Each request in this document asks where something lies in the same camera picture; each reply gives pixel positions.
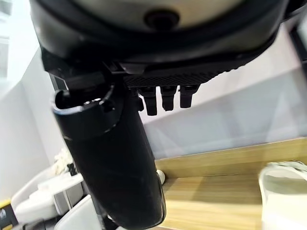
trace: white object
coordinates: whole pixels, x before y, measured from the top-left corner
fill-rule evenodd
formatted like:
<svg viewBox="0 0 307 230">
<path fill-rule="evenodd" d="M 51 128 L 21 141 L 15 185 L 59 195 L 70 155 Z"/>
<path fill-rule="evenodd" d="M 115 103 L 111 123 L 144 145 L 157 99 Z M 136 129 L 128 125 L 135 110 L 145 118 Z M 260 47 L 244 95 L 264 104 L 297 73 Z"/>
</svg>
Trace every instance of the white object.
<svg viewBox="0 0 307 230">
<path fill-rule="evenodd" d="M 101 230 L 91 196 L 86 196 L 73 207 L 54 230 Z"/>
<path fill-rule="evenodd" d="M 80 174 L 53 176 L 48 168 L 26 184 L 13 198 L 12 207 L 19 223 L 51 219 L 65 214 L 83 196 Z"/>
<path fill-rule="evenodd" d="M 259 176 L 263 230 L 307 230 L 307 166 L 270 163 Z"/>
<path fill-rule="evenodd" d="M 158 175 L 160 177 L 161 184 L 164 184 L 164 182 L 165 182 L 165 174 L 164 174 L 164 172 L 162 172 L 161 170 L 157 170 L 157 173 L 158 173 Z"/>
<path fill-rule="evenodd" d="M 54 157 L 55 163 L 52 166 L 55 175 L 67 172 L 67 165 L 73 163 L 71 153 L 67 148 L 62 148 L 61 152 Z"/>
</svg>

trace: yellow label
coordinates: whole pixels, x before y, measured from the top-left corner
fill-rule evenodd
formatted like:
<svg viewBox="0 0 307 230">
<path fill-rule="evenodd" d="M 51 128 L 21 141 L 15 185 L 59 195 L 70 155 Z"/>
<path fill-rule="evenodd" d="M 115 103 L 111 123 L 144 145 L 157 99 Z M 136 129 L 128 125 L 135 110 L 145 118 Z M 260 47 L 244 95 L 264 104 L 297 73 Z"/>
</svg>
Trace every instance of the yellow label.
<svg viewBox="0 0 307 230">
<path fill-rule="evenodd" d="M 10 224 L 10 225 L 4 227 L 2 230 L 11 230 L 12 228 L 13 228 L 13 225 Z"/>
<path fill-rule="evenodd" d="M 3 201 L 0 201 L 0 208 L 2 207 L 5 207 L 7 205 L 10 205 L 11 204 L 11 200 L 3 200 Z"/>
</svg>

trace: black cylindrical handle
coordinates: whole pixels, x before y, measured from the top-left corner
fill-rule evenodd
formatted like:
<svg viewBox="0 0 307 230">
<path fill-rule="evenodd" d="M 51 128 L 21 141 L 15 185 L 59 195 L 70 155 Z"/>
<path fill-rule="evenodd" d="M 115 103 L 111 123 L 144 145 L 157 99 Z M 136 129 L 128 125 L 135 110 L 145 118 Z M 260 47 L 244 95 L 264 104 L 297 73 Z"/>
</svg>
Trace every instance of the black cylindrical handle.
<svg viewBox="0 0 307 230">
<path fill-rule="evenodd" d="M 63 96 L 56 95 L 55 117 L 78 170 L 108 215 L 129 230 L 160 224 L 165 218 L 162 186 L 130 93 L 115 87 L 107 99 L 73 109 L 63 109 Z"/>
</svg>

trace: white wall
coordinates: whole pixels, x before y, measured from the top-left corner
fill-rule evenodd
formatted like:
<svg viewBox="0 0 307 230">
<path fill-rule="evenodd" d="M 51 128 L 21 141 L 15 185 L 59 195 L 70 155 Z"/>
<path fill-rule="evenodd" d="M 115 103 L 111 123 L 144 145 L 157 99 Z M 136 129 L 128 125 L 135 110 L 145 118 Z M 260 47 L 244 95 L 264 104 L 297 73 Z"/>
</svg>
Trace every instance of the white wall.
<svg viewBox="0 0 307 230">
<path fill-rule="evenodd" d="M 307 83 L 285 28 L 265 53 L 203 84 L 192 108 L 141 112 L 157 159 L 249 146 L 307 134 Z"/>
<path fill-rule="evenodd" d="M 0 200 L 10 198 L 35 174 L 49 166 L 21 83 L 1 84 Z"/>
<path fill-rule="evenodd" d="M 50 102 L 54 95 L 54 89 L 49 74 L 44 71 L 40 49 L 35 53 L 21 82 L 32 109 L 45 153 L 49 162 L 53 163 L 54 156 L 65 147 L 65 143 L 51 112 Z"/>
<path fill-rule="evenodd" d="M 39 47 L 30 16 L 29 0 L 14 0 L 8 22 L 10 46 L 7 78 L 18 82 Z"/>
</svg>

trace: black plastic housing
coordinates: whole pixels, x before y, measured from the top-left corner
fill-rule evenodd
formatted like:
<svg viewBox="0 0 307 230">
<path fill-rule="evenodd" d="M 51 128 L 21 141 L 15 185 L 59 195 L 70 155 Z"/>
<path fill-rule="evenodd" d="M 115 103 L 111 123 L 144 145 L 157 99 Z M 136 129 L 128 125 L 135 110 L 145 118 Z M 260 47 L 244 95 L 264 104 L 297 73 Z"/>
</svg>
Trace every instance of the black plastic housing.
<svg viewBox="0 0 307 230">
<path fill-rule="evenodd" d="M 30 2 L 38 39 L 50 53 L 153 64 L 256 49 L 278 30 L 289 1 L 247 0 L 216 20 L 170 33 L 117 28 L 70 0 Z"/>
<path fill-rule="evenodd" d="M 161 182 L 129 91 L 119 86 L 110 93 L 69 108 L 60 91 L 54 115 L 78 170 L 108 215 L 126 229 L 148 229 L 165 218 Z"/>
</svg>

